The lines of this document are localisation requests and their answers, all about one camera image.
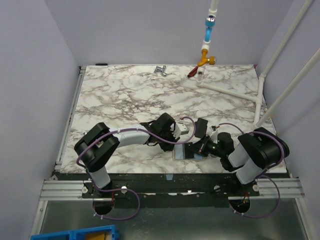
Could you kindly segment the beige card holder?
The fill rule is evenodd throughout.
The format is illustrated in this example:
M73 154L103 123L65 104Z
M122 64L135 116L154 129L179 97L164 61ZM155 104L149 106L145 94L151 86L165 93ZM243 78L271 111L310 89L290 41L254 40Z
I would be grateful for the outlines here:
M172 158L174 161L203 161L204 157L188 149L184 144L174 146Z

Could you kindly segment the black card stack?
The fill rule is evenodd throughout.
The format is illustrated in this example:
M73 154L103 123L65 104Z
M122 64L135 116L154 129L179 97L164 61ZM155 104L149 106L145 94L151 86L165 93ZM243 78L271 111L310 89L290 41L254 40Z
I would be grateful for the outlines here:
M208 128L208 120L199 117L195 123L195 138L202 139L206 133Z

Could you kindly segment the single black card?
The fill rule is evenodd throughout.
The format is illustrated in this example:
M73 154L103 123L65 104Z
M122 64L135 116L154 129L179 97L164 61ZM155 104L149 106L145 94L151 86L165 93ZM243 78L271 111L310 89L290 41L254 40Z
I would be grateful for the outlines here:
M184 147L184 158L186 160L193 160L195 159L195 154L196 154L196 151L195 151L195 148L192 147L192 146L189 146L189 145L186 145Z

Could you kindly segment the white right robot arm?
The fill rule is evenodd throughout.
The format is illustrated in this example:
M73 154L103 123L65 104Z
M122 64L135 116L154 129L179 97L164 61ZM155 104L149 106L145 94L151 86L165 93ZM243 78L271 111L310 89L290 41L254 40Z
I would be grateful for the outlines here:
M236 180L230 183L230 191L241 196L247 192L248 184L288 157L290 149L286 142L263 127L240 135L238 141L234 146L230 133L219 132L216 137L205 135L195 143L186 143L185 147L187 159L191 154L212 155L220 158L226 171L235 171Z

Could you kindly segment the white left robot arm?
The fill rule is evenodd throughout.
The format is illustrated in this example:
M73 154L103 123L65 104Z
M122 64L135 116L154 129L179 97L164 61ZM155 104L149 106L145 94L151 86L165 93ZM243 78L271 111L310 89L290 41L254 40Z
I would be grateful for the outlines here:
M84 168L93 180L93 191L101 198L111 191L111 179L106 164L116 149L129 145L159 145L165 151L172 151L186 128L168 114L163 113L156 120L142 122L128 128L110 128L105 123L97 123L74 146Z

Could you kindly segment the silver metal clamp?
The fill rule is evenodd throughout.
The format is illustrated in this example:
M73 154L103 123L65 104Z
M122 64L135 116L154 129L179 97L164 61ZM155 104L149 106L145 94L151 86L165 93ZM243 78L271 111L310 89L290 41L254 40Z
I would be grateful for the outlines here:
M166 73L166 68L167 66L166 65L163 65L163 66L156 66L153 73L154 74L161 74L163 77L166 77L167 76L167 73Z

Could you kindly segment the brass faucet tap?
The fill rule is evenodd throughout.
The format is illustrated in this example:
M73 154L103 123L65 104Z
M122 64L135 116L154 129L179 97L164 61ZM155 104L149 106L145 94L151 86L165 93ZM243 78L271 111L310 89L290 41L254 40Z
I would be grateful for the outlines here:
M202 67L206 64L209 64L209 65L216 64L217 58L215 56L207 56L208 52L209 51L207 49L201 50L201 58L200 58L200 61L197 63L197 67Z

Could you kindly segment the blue pipe valve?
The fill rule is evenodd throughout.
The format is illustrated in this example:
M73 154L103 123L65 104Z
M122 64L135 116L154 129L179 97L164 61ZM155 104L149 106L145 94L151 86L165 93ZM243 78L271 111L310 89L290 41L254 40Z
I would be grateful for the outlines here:
M205 42L209 42L211 39L211 33L212 33L212 29L215 26L216 23L216 17L214 15L208 15L205 18L205 37L204 37L204 41Z

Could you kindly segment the blue plastic bin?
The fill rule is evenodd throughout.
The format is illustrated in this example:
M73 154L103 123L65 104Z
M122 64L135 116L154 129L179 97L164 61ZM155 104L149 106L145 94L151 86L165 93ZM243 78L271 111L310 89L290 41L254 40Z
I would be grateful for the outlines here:
M60 232L36 234L30 237L31 240L84 240L88 234L107 233L111 240L118 240L120 233L117 231L115 225L105 225L91 228L81 228L75 230L67 230Z

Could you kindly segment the red handled tool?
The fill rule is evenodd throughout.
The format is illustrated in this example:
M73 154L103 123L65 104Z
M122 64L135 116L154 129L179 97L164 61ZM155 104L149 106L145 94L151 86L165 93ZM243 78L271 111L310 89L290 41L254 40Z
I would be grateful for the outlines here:
M192 77L194 77L194 76L197 74L197 72L198 72L198 66L196 66L194 69L192 69L192 70L188 73L187 77L188 77L188 78L192 78Z

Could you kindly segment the white PVC pipe frame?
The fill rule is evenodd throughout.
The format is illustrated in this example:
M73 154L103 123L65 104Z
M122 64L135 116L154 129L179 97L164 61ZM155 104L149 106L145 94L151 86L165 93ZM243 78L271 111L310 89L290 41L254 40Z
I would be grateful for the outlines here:
M281 0L222 0L217 6L216 33L219 44L218 60L230 62L232 57L246 57L245 44L256 44L266 36L269 22L282 19L268 47L261 56L257 72L262 73L276 51L291 22L303 6L294 0L287 14L280 14ZM299 24L286 42L264 79L263 93L271 106L298 75L320 47L320 3L311 1ZM247 124L254 116L254 105L248 100L210 90L198 105L199 117L231 120ZM320 66L315 64L272 114L280 134L320 130Z

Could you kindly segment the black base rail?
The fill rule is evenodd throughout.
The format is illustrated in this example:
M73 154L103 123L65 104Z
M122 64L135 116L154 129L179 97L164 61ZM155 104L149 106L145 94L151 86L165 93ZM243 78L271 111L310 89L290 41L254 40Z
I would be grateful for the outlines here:
M227 208L229 198L258 197L256 182L240 186L232 173L111 173L107 192L83 182L82 198L99 207Z

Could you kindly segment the aluminium extrusion frame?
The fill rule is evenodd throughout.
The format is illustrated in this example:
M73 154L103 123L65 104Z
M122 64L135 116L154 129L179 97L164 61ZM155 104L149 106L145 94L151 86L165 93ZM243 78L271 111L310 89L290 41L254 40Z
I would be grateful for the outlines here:
M80 95L81 86L85 76L86 67L79 67L79 75L76 82L75 92L72 98L71 107L69 109L67 121L63 131L62 140L58 149L58 154L53 167L53 175L49 180L44 180L40 191L40 197L36 209L36 214L30 231L30 236L38 235L41 232L45 214L50 201L76 201L81 200L81 181L79 180L61 180L56 174L60 172L64 152L67 147L71 125L74 118L74 111Z

